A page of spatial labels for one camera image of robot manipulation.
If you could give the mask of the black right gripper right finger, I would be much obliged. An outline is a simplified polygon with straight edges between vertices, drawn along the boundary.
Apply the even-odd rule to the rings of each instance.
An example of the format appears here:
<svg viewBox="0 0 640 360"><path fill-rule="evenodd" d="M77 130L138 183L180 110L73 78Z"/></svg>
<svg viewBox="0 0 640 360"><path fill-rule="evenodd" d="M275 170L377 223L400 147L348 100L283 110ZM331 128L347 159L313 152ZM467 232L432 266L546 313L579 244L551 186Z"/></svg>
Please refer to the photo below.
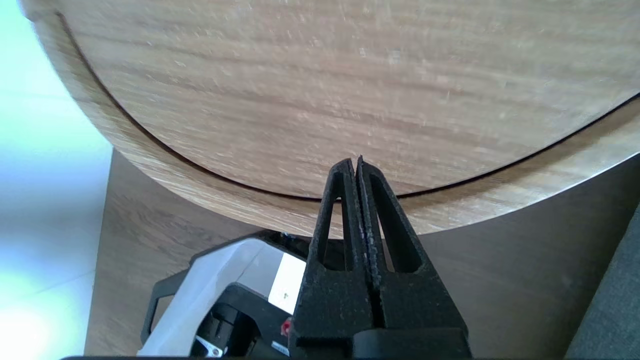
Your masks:
<svg viewBox="0 0 640 360"><path fill-rule="evenodd" d="M372 303L388 330L467 329L406 212L376 166L358 158L356 185Z"/></svg>

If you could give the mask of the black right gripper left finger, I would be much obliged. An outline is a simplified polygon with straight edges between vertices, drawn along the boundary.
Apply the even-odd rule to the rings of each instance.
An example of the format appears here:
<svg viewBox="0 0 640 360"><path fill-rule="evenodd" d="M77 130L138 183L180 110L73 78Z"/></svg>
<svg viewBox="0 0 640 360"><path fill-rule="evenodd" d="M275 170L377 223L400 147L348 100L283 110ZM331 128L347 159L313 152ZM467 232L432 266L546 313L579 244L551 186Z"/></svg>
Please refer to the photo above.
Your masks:
<svg viewBox="0 0 640 360"><path fill-rule="evenodd" d="M334 203L342 207L342 268L326 264ZM294 314L292 357L351 357L354 336L370 329L373 311L367 283L368 262L362 214L352 160L331 167L311 238Z"/></svg>

